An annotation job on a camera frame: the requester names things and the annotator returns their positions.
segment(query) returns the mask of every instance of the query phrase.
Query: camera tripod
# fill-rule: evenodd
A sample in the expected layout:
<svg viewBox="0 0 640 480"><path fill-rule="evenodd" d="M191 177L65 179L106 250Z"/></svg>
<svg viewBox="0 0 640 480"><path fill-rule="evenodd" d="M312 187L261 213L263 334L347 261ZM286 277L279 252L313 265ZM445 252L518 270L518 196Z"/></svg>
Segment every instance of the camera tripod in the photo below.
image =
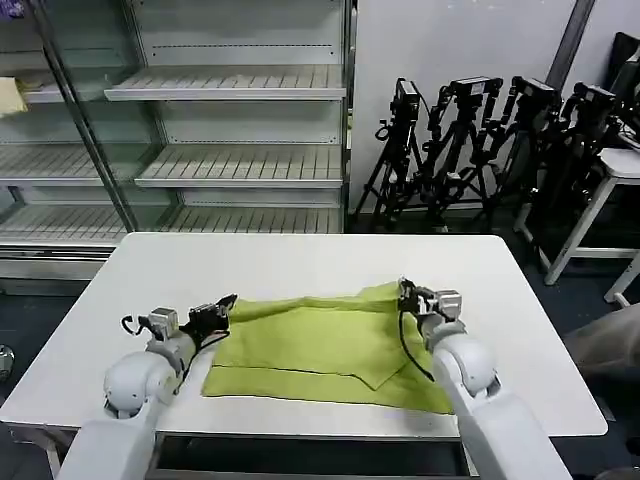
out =
<svg viewBox="0 0 640 480"><path fill-rule="evenodd" d="M357 221L369 194L377 200L370 221L370 229L377 224L380 216L385 224L392 227L401 212L401 205L414 195L415 183L409 178L413 154L418 170L423 167L416 140L415 128L420 111L420 94L413 82L404 78L396 81L396 91L391 102L391 122L381 121L382 127L376 132L376 138L386 142L376 166L364 185L364 192L353 215ZM380 188L375 188L378 175L384 168Z"/></svg>
<svg viewBox="0 0 640 480"><path fill-rule="evenodd" d="M434 223L441 220L442 213L451 203L461 200L465 190L474 190L483 202L488 201L486 182L483 168L495 158L501 142L494 142L490 152L484 152L484 144L489 133L489 127L499 127L499 122L491 120L496 99L500 93L502 79L476 77L457 80L440 89L438 103L429 112L427 130L431 132L431 140L423 145L427 152L426 161L422 161L415 136L418 121L421 95L412 82L398 79L396 92L391 103L393 117L391 123L383 122L382 128L376 133L376 138L386 141L385 147L356 207L353 220L357 221L369 194L377 197L376 205L370 221L370 230L383 217L384 224L393 228L397 217L407 209L427 208L427 218ZM480 131L475 126L476 114L483 104L484 95L487 102L482 116ZM442 136L441 122L451 101L458 106L457 118L451 123L447 133ZM492 134L499 137L501 130L497 128ZM473 153L471 163L473 167L463 169L458 175L456 169L463 146L467 139L471 139ZM435 166L446 146L451 143L444 164L436 173ZM410 175L410 155L413 154L416 163L415 172ZM380 187L374 185L378 175L384 168ZM479 188L472 182L479 179ZM419 194L422 203L414 203L414 196Z"/></svg>
<svg viewBox="0 0 640 480"><path fill-rule="evenodd" d="M513 123L506 129L502 137L505 144L512 136L513 145L507 155L504 167L494 172L496 190L486 205L473 221L487 215L489 229L495 209L508 196L518 197L516 210L522 207L526 195L537 184L537 172L542 158L541 144L544 142L545 128L553 131L562 106L560 92L535 79L514 77L504 107L501 125L506 126L518 105Z"/></svg>
<svg viewBox="0 0 640 480"><path fill-rule="evenodd" d="M544 224L549 212L576 205L583 207L600 182L594 169L603 143L617 137L620 126L615 115L616 97L599 87L577 83L562 111L559 132L547 146L547 175L536 195L530 221ZM571 125L573 113L577 120Z"/></svg>
<svg viewBox="0 0 640 480"><path fill-rule="evenodd" d="M430 222L442 223L442 214L454 203L476 202L476 199L463 200L467 189L480 197L483 207L489 201L484 169L497 157L504 143L504 128L500 122L491 119L501 87L501 78L475 77L451 82L440 89L438 103L431 112L427 127L431 132L431 140L423 146L427 152L425 163L434 166L447 144L451 142L451 145L441 168L431 180L425 181L422 198L426 201L427 219ZM485 94L487 101L478 130L475 125L476 114ZM458 115L442 138L440 124L451 99L455 99ZM492 136L493 141L490 149L485 151L488 135ZM460 154L467 139L471 140L472 145L471 166L457 172ZM478 187L473 184L476 179Z"/></svg>

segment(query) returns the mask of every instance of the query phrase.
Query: white shelf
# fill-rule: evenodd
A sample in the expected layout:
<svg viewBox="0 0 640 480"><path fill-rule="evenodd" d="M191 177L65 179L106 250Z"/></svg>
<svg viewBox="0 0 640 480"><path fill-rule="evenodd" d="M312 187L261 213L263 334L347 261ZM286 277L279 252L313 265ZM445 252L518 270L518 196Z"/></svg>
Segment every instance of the white shelf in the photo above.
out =
<svg viewBox="0 0 640 480"><path fill-rule="evenodd" d="M111 86L108 75L98 69L72 71L74 86L81 100L104 98L104 90ZM64 99L58 84L49 71L26 71L16 74L25 102L62 103Z"/></svg>
<svg viewBox="0 0 640 480"><path fill-rule="evenodd" d="M115 246L127 234L107 205L25 205L0 224L0 245Z"/></svg>
<svg viewBox="0 0 640 480"><path fill-rule="evenodd" d="M137 159L146 150L142 144L107 144L110 166L121 181L140 170ZM0 145L0 185L102 186L91 157L83 144Z"/></svg>
<svg viewBox="0 0 640 480"><path fill-rule="evenodd" d="M182 207L162 232L342 233L339 208Z"/></svg>
<svg viewBox="0 0 640 480"><path fill-rule="evenodd" d="M339 145L169 145L140 187L340 188Z"/></svg>
<svg viewBox="0 0 640 480"><path fill-rule="evenodd" d="M150 67L104 92L126 100L341 100L341 65Z"/></svg>

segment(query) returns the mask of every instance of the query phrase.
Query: green towel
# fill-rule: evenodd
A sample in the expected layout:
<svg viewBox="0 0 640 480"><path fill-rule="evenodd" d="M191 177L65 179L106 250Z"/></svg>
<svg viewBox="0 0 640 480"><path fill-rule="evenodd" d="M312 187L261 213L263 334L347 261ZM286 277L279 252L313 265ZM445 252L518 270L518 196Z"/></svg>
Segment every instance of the green towel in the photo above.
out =
<svg viewBox="0 0 640 480"><path fill-rule="evenodd" d="M354 297L239 300L231 336L216 352L202 394L369 403L451 413L444 391L405 355L398 335L398 285ZM410 316L407 345L427 370L431 355Z"/></svg>

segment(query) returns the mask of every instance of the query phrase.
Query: green cloth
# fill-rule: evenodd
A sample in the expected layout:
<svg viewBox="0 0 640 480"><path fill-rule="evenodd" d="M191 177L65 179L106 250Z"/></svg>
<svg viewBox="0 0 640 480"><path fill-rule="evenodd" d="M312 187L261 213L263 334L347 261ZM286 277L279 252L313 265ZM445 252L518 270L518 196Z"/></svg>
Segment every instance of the green cloth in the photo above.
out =
<svg viewBox="0 0 640 480"><path fill-rule="evenodd" d="M252 395L369 403L452 413L444 391L405 355L398 334L398 285L354 297L239 300L202 395ZM407 345L427 370L415 320L403 318Z"/></svg>

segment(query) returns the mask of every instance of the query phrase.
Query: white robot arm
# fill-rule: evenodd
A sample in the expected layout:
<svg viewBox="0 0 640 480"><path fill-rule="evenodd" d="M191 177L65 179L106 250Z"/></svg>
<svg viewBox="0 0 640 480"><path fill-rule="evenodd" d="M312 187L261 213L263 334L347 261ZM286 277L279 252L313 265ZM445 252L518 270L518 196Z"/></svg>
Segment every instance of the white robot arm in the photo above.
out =
<svg viewBox="0 0 640 480"><path fill-rule="evenodd" d="M155 309L140 317L137 332L147 328L152 339L144 352L131 353L111 367L104 380L103 418L80 429L56 480L143 480L153 456L156 425L184 381L197 353L228 335L228 312L236 296L189 312L190 321L178 325L174 310ZM204 340L222 332L208 344Z"/></svg>
<svg viewBox="0 0 640 480"><path fill-rule="evenodd" d="M400 280L400 311L415 316L433 355L435 381L458 417L460 438L481 478L570 480L527 405L501 384L495 361L460 320L462 297Z"/></svg>
<svg viewBox="0 0 640 480"><path fill-rule="evenodd" d="M478 473L487 480L570 480L571 476L531 411L506 389L490 352L467 334L455 291L431 291L400 280L400 315L412 314L433 354L434 377L458 417L463 444ZM173 310L141 317L153 339L105 376L104 418L83 426L58 480L142 480L155 446L155 427L163 409L184 381L189 365L215 331L228 328L236 296L190 312L178 326Z"/></svg>

